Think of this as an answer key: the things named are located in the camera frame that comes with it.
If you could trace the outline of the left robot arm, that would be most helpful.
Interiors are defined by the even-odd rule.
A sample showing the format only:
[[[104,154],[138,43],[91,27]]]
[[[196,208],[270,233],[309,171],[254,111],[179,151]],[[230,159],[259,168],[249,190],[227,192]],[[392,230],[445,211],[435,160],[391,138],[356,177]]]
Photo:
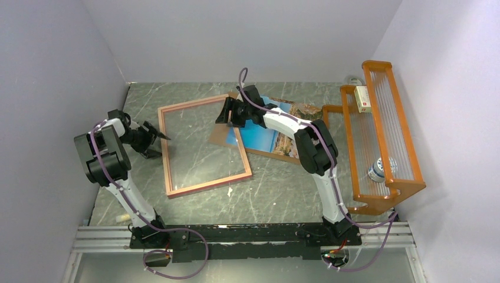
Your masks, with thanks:
[[[145,238],[155,248],[168,242],[169,232],[133,182],[131,162],[124,147],[129,145],[145,159],[160,157],[161,152],[153,148],[158,139],[168,138],[148,121],[137,124],[128,113],[118,109],[109,111],[108,118],[88,133],[74,138],[88,180],[116,197],[131,218],[134,235]]]

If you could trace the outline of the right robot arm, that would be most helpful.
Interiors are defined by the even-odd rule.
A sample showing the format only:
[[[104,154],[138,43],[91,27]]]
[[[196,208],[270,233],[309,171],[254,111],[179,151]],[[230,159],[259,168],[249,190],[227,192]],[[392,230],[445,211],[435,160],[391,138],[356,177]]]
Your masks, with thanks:
[[[319,119],[304,120],[272,103],[264,103],[255,85],[239,87],[239,97],[227,97],[215,122],[228,127],[243,128],[248,120],[275,130],[295,142],[299,161],[310,173],[323,206],[324,237],[333,245],[340,244],[353,221],[338,188],[338,149],[325,125]]]

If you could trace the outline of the brown frame backing board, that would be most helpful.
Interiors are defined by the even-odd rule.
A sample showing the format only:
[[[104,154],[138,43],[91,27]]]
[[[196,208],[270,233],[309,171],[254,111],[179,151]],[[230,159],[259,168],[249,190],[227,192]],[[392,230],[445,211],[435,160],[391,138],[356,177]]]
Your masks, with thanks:
[[[284,112],[304,120],[322,118],[322,111],[312,104],[297,103],[280,98],[263,96],[264,103],[277,105]],[[295,142],[286,135],[275,130],[264,129],[254,124],[251,120],[246,122],[244,128],[239,129],[241,139],[247,153],[253,153],[272,159],[277,159],[294,164],[300,164]],[[209,137],[212,144],[238,147],[234,129],[224,124],[216,124]]]

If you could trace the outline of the pink wooden picture frame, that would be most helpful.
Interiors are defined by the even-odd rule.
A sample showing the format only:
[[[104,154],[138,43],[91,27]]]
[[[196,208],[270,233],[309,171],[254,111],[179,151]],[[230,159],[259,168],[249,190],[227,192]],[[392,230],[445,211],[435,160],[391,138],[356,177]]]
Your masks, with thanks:
[[[170,140],[162,140],[166,195],[175,198],[252,177],[239,130],[238,147],[209,142],[229,94],[163,106],[159,126]]]

